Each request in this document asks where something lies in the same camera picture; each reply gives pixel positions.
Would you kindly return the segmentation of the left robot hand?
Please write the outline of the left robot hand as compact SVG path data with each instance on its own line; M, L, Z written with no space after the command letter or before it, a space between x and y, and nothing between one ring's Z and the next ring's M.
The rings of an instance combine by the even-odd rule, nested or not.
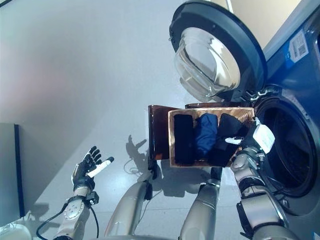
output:
M100 150L96 146L91 147L84 155L82 161L77 163L73 170L71 175L73 191L82 187L93 191L95 188L94 177L108 167L114 160L112 156L102 160Z

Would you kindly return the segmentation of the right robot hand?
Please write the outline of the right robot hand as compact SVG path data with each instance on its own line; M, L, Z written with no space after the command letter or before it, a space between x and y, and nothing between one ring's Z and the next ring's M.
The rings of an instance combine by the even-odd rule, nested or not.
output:
M243 149L256 148L268 154L275 143L275 135L267 125L262 124L258 117L254 117L245 136L227 137L224 142L241 146Z

